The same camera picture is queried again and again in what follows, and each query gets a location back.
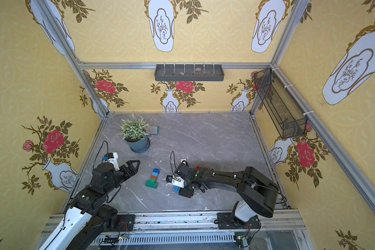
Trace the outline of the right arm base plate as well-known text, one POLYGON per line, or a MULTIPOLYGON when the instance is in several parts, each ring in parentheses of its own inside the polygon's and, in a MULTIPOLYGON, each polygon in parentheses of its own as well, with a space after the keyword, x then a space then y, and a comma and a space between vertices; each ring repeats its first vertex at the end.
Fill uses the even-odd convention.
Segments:
POLYGON ((226 230, 226 229, 259 229, 260 228, 260 221, 258 220, 257 216, 254 216, 249 219, 249 221, 244 222, 235 215, 230 213, 218 213, 217 219, 214 221, 215 224, 218 225, 218 229, 226 230))

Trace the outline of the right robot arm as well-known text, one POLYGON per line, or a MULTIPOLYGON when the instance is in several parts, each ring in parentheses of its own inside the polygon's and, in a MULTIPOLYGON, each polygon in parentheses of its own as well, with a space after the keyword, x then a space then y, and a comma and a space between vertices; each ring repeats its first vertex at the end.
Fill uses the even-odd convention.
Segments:
POLYGON ((257 215, 273 217, 280 195, 275 182, 250 166, 244 171, 224 172, 204 167, 194 169, 183 161, 174 171, 172 180, 181 180, 179 195, 188 198, 196 190, 204 193, 209 189, 221 189, 237 193, 243 201, 234 206, 232 220, 240 223, 246 223, 257 215))

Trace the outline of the long green lego brick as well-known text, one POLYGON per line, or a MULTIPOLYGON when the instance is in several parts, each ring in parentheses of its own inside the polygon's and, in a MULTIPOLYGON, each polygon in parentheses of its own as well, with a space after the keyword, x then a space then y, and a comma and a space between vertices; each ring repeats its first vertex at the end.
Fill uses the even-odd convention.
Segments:
POLYGON ((145 183, 145 186, 156 189, 158 187, 158 183, 155 179, 150 179, 145 183))

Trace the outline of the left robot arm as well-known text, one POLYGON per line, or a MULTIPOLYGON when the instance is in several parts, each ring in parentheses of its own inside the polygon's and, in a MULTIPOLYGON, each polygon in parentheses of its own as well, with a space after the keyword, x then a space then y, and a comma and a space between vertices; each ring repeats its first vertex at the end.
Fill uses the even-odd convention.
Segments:
POLYGON ((135 215, 119 215, 110 206, 109 194, 120 191, 123 182, 137 174, 139 160, 129 160, 116 170, 109 162, 92 171, 91 182, 69 203, 64 218, 41 245, 42 250, 85 250, 103 232, 129 235, 135 215))

